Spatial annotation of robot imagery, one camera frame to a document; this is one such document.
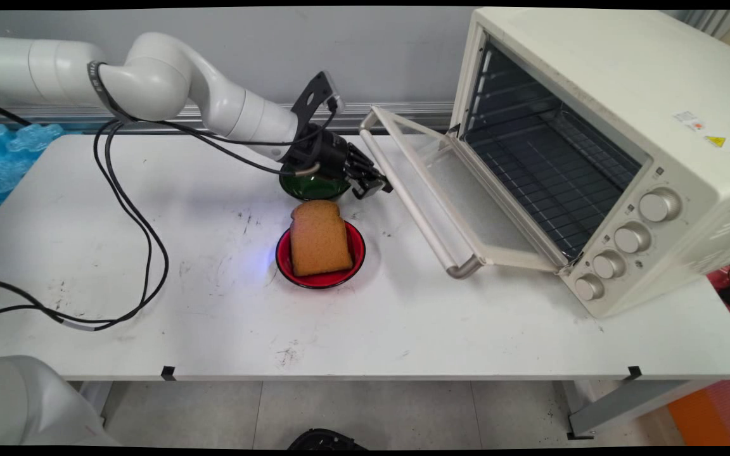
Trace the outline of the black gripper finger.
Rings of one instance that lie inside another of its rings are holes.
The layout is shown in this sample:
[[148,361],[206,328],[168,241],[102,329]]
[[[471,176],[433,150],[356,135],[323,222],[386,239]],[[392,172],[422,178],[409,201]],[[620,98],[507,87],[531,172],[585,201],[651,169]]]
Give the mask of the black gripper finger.
[[[347,168],[356,168],[356,170],[368,170],[371,168],[372,170],[381,173],[377,170],[374,162],[371,161],[359,148],[351,144],[351,142],[348,142],[347,147]],[[393,186],[386,176],[383,174],[382,176],[385,178],[385,187],[381,191],[383,191],[383,193],[391,193],[393,191]]]
[[379,193],[385,187],[385,178],[383,178],[381,173],[371,168],[368,170],[347,168],[345,170],[345,176],[354,196],[358,200],[374,196],[374,194]]

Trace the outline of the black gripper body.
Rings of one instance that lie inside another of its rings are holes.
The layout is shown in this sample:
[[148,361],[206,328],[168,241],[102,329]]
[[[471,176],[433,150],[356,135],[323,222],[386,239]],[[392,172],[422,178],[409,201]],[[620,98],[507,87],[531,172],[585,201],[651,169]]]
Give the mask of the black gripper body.
[[319,164],[318,176],[331,180],[345,180],[345,166],[349,157],[349,144],[341,136],[328,132],[317,124],[307,124],[298,133],[297,138],[310,134],[313,137],[306,141],[296,142],[289,147],[286,158],[281,160],[286,168],[292,171],[306,170]]

